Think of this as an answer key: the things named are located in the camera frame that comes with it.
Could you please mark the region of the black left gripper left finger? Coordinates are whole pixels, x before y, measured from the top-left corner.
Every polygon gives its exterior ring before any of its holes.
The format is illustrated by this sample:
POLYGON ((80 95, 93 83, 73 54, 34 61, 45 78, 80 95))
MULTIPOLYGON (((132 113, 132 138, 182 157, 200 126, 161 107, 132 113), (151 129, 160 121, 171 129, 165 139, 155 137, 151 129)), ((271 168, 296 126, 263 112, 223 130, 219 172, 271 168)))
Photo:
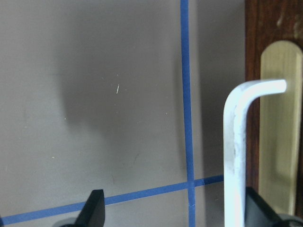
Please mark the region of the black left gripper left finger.
POLYGON ((103 190, 93 190, 78 215, 76 227, 103 227, 105 223, 105 198, 103 190))

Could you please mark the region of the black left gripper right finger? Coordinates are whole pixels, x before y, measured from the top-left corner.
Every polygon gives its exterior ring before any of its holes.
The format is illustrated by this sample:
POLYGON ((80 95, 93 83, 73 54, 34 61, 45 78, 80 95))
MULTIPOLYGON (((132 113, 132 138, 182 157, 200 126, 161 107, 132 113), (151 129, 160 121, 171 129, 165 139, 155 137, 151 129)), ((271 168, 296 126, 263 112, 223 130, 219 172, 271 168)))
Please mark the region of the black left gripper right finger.
POLYGON ((246 188, 246 227, 289 227, 289 221, 282 220, 275 211, 251 187, 246 188))

